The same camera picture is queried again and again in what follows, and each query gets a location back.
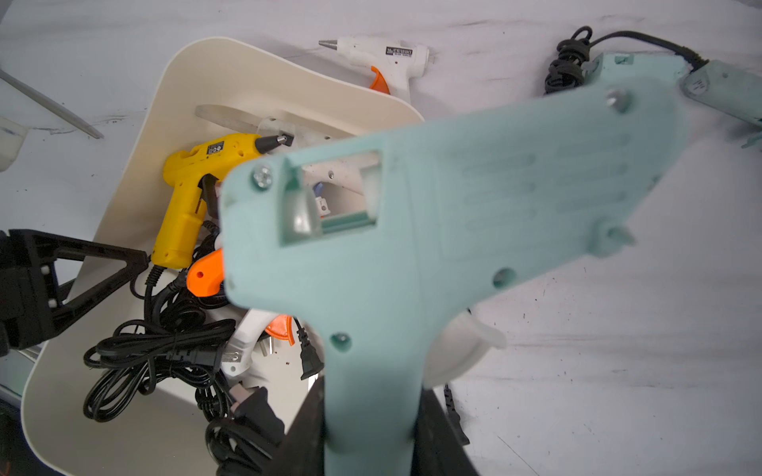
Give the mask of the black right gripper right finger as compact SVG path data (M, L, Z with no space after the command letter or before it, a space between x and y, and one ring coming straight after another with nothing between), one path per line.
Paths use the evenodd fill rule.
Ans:
M415 475L478 476L433 390L422 390L415 428Z

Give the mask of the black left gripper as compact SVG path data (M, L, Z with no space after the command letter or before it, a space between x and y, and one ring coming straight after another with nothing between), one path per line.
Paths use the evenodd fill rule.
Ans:
M56 265L81 263L68 286ZM1 354L53 339L147 270L146 252L43 233L1 234Z

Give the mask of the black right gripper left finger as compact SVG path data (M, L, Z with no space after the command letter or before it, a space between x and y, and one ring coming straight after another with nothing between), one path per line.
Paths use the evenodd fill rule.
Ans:
M265 475L325 474L325 381L317 380L307 394L289 432Z

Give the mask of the yellow glue gun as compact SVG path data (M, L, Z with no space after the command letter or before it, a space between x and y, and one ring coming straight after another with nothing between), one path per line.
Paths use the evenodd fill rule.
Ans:
M204 218L217 216L216 185L238 165L292 143L289 134L235 133L172 154L166 160L163 179L173 193L153 248L152 263L175 270L190 267Z

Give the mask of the white mini glue gun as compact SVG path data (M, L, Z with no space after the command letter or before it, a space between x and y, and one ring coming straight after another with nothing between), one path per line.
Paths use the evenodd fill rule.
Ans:
M270 383L293 369L297 352L289 315L250 309L224 347L220 369L230 383Z

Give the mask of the cream plastic storage tray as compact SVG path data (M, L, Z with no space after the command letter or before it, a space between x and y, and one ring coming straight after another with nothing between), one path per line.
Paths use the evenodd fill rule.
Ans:
M222 137L196 116L203 104L229 106L257 119L280 116L351 137L422 121L412 105L346 83L234 39L190 43L168 63L130 160L95 240L151 252L170 201L162 178L166 158ZM35 454L67 475L212 475L204 443L206 420L192 389L171 379L134 399L112 422L83 414L98 372L83 363L89 347L119 323L140 317L142 305L121 289L61 336L37 361L22 399L22 424Z

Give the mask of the light teal glue gun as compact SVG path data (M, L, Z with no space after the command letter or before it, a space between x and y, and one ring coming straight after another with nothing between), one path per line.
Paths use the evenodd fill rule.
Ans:
M407 475L425 361L468 307L634 244L685 150L676 92L629 79L244 163L224 180L224 289L325 345L329 475Z

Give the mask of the white glue gun orange trigger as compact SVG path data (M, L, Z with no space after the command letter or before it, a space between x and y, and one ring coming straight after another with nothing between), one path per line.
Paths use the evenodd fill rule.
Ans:
M375 74L371 89L411 102L410 80L425 74L430 49L421 44L370 36L348 36L317 42L334 50L353 67Z

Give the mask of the large white glue gun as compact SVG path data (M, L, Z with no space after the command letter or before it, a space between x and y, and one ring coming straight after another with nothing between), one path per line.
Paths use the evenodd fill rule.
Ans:
M349 132L291 113L260 117L240 109L216 104L198 105L196 117L238 133L260 136L286 135L287 146L305 149L352 137Z

